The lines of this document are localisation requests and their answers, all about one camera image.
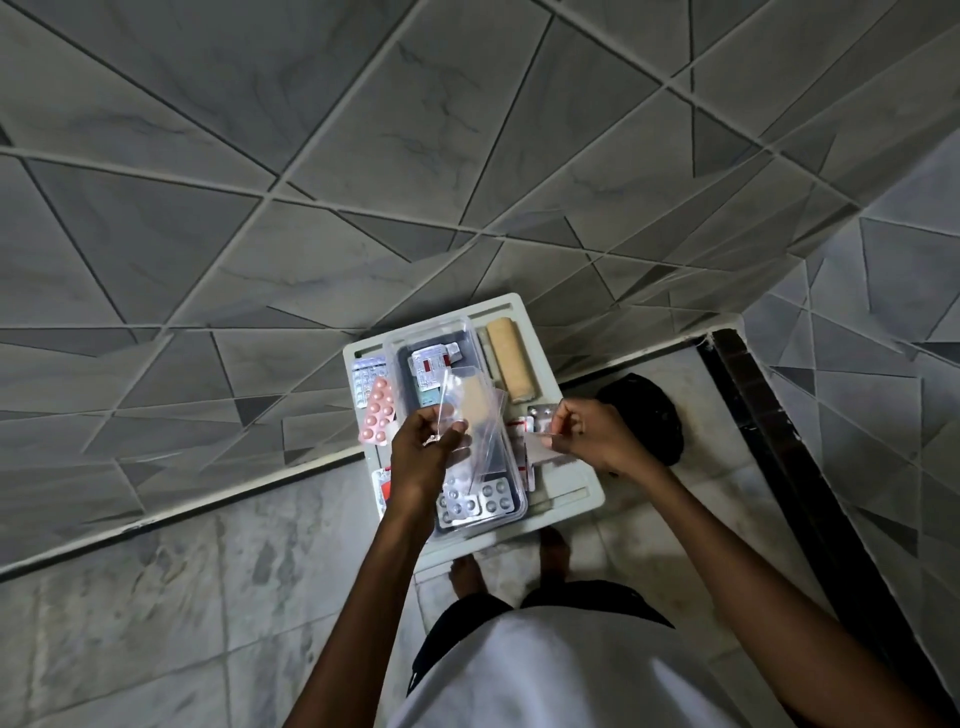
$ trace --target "tiled wall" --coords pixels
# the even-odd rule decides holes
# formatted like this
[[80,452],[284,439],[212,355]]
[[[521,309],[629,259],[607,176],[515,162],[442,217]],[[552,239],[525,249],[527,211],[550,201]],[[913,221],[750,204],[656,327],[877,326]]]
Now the tiled wall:
[[353,440],[375,328],[738,312],[960,121],[953,0],[0,0],[0,565]]
[[744,314],[960,704],[960,132]]

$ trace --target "black bag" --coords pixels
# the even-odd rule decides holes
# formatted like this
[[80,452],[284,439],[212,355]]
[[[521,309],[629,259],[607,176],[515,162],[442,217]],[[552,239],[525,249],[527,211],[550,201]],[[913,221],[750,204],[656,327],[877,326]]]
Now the black bag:
[[684,429],[677,408],[650,379],[630,373],[603,387],[597,399],[616,407],[634,436],[663,465],[680,460]]

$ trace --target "person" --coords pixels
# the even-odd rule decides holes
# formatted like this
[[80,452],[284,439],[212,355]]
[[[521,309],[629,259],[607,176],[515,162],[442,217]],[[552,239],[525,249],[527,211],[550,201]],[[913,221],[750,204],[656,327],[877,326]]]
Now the person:
[[[393,441],[392,495],[344,609],[286,728],[369,728],[420,549],[432,532],[446,461],[466,424],[437,442],[436,409]],[[823,728],[946,725],[831,616],[717,520],[651,456],[616,410],[564,400],[545,444],[645,491],[699,572],[716,609],[777,698]],[[569,551],[541,537],[543,580],[513,610],[485,594],[472,559],[455,563],[461,599],[414,662],[394,728],[434,726],[746,727],[676,630],[633,590],[566,583]]]

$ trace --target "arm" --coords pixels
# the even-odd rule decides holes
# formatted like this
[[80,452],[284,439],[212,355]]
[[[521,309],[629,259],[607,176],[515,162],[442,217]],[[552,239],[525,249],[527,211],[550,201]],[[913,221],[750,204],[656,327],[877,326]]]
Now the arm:
[[644,489],[780,700],[825,728],[944,723],[844,628],[721,523],[634,438],[616,410],[564,400],[549,447]]
[[446,458],[466,429],[455,423],[425,446],[436,415],[435,408],[415,412],[394,438],[390,505],[284,728],[373,726],[410,578],[433,529]]

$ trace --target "hand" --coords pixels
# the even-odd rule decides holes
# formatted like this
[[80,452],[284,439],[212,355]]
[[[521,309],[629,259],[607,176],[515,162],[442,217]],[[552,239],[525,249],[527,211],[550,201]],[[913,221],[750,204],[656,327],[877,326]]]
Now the hand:
[[624,474],[637,463],[654,460],[627,428],[612,404],[567,398],[541,439],[556,452],[569,453],[598,471]]
[[424,442],[437,432],[439,406],[424,407],[407,417],[394,436],[390,462],[387,516],[408,521],[423,540],[433,530],[435,503],[444,485],[446,462],[460,445],[467,423],[454,423],[437,442]]

